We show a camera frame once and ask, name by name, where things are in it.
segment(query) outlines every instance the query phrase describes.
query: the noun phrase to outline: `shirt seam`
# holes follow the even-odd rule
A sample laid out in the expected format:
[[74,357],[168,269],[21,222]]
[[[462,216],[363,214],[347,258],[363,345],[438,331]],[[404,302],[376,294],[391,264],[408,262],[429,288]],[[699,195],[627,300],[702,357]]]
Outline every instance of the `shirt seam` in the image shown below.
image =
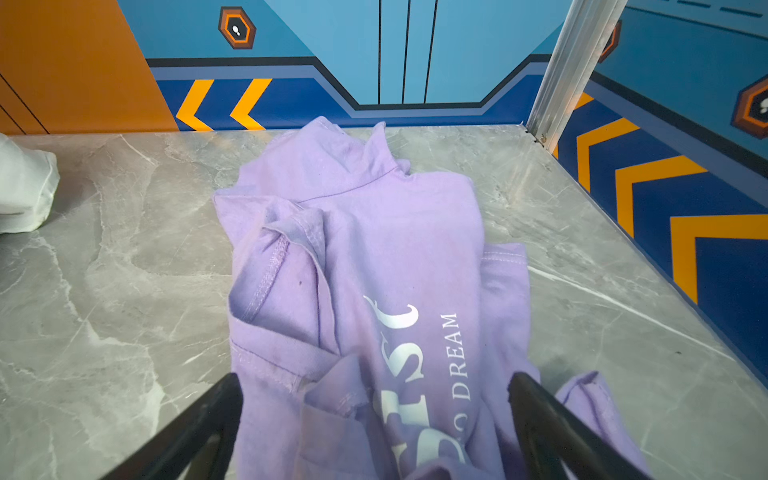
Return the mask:
[[390,170],[386,171],[384,174],[380,175],[379,177],[376,177],[376,178],[374,178],[373,180],[371,180],[371,181],[369,181],[369,182],[366,182],[366,183],[364,183],[364,184],[362,184],[362,185],[358,185],[357,187],[353,187],[353,188],[350,188],[350,189],[348,189],[348,190],[344,190],[344,191],[342,191],[342,192],[337,192],[337,193],[335,193],[335,194],[319,195],[318,197],[307,198],[306,200],[300,200],[300,201],[298,201],[298,202],[296,202],[296,203],[297,203],[297,204],[303,204],[303,203],[305,203],[305,202],[309,202],[309,201],[311,201],[311,200],[317,200],[317,199],[319,199],[319,198],[336,197],[337,195],[344,195],[344,194],[348,194],[349,192],[353,192],[353,191],[355,191],[355,190],[359,190],[359,189],[361,189],[361,188],[363,188],[363,187],[367,187],[368,185],[372,184],[373,182],[375,182],[375,181],[377,181],[377,180],[381,180],[382,178],[386,177],[387,175],[391,174],[393,171],[395,171],[395,170],[398,170],[398,169],[399,169],[399,165],[395,165],[395,166],[394,166],[392,169],[390,169]]
[[[249,354],[249,355],[255,356],[255,357],[257,357],[257,358],[259,358],[259,359],[263,360],[264,362],[267,362],[267,363],[269,363],[269,364],[270,364],[270,365],[272,365],[272,366],[275,366],[275,367],[276,367],[276,368],[278,368],[278,369],[281,369],[281,370],[283,370],[284,372],[287,372],[287,373],[289,373],[289,374],[291,374],[291,375],[295,376],[295,377],[296,377],[296,378],[298,378],[298,379],[310,379],[310,380],[316,381],[316,380],[314,380],[314,379],[311,379],[310,377],[308,377],[308,376],[306,376],[306,375],[303,375],[303,374],[301,374],[301,373],[298,373],[298,372],[294,372],[292,369],[288,369],[288,368],[286,368],[285,366],[283,366],[283,365],[280,365],[279,363],[275,363],[275,362],[273,362],[272,360],[269,360],[268,358],[266,358],[265,356],[259,355],[258,353],[254,352],[254,351],[253,351],[253,350],[251,350],[251,349],[247,349],[246,347],[239,345],[237,342],[235,342],[234,340],[232,340],[232,338],[231,338],[231,337],[230,337],[230,344],[231,344],[232,346],[234,346],[234,347],[235,347],[235,348],[238,350],[238,353],[239,353],[239,355],[238,355],[238,356],[242,356],[243,354]],[[291,386],[291,387],[287,387],[287,388],[288,388],[288,390],[290,390],[290,391],[293,391],[293,386]]]
[[526,265],[526,262],[517,262],[514,260],[503,260],[501,258],[489,258],[489,257],[482,257],[483,260],[492,260],[495,262],[504,262],[504,263],[516,263],[518,265]]

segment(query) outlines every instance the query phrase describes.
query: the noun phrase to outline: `blue wall panel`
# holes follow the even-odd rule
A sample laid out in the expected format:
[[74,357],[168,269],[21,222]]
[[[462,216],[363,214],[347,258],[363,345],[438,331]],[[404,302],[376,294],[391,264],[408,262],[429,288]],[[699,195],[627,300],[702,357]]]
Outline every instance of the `blue wall panel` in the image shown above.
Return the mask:
[[554,53],[554,46],[558,43],[558,37],[560,37],[560,31],[563,29],[563,24],[560,24],[547,38],[545,38],[538,47],[536,47],[533,53]]
[[[252,50],[233,50],[211,0],[118,0],[145,58],[306,57],[312,52],[264,0],[242,0],[256,26]],[[108,28],[106,25],[97,28]]]
[[378,2],[267,0],[267,3],[358,103],[377,103]]
[[176,112],[179,111],[181,104],[184,103],[187,92],[192,88],[193,83],[194,80],[170,80],[157,83],[163,98],[165,98],[165,103],[168,105],[168,110],[174,115],[176,125],[181,131],[192,131],[191,127],[176,118]]
[[699,306],[746,358],[759,359],[768,372],[768,242],[733,238],[696,241],[699,268]]
[[629,0],[627,7],[768,38],[768,2],[765,0]]
[[408,0],[382,2],[382,104],[402,101],[403,65],[406,60]]
[[480,101],[560,25],[568,0],[440,0],[427,102]]
[[405,94],[405,103],[407,104],[420,104],[425,100],[424,92],[434,17],[435,0],[415,0],[411,3]]
[[264,94],[250,116],[266,128],[303,127],[320,115],[329,119],[348,117],[313,78],[272,80]]
[[621,20],[596,72],[768,157],[768,142],[730,124],[739,92],[768,74],[768,39],[631,9]]

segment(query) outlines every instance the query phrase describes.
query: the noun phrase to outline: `white cloth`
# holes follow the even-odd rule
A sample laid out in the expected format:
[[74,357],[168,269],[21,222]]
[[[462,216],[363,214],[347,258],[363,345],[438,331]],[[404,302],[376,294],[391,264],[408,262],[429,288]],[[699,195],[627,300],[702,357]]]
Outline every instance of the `white cloth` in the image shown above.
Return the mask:
[[0,233],[31,232],[51,212],[56,155],[19,147],[0,134]]

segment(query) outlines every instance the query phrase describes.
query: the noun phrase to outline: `orange wall panel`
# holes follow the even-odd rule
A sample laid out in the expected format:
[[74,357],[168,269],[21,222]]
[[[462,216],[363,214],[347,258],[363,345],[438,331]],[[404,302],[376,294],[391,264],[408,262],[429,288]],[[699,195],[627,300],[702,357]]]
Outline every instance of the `orange wall panel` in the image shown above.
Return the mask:
[[21,98],[0,74],[0,105],[5,113],[13,120],[21,133],[27,135],[47,134],[37,118],[27,108]]
[[2,2],[0,45],[0,74],[52,134],[178,130],[115,0]]
[[6,135],[21,135],[24,133],[13,119],[8,116],[2,106],[0,106],[0,133]]

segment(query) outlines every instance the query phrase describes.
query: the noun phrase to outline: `white logo print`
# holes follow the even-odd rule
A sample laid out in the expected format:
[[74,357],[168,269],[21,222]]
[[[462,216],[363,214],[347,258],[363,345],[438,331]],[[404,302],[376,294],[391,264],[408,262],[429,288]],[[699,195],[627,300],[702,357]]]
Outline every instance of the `white logo print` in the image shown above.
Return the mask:
[[419,319],[419,311],[413,305],[408,305],[408,308],[411,309],[411,311],[408,313],[403,313],[402,315],[387,315],[386,313],[383,313],[381,310],[379,310],[378,302],[371,300],[365,295],[362,297],[368,300],[368,303],[371,304],[373,307],[373,312],[376,314],[376,318],[379,319],[379,321],[383,323],[384,326],[388,326],[391,329],[408,328],[416,323],[416,320]]

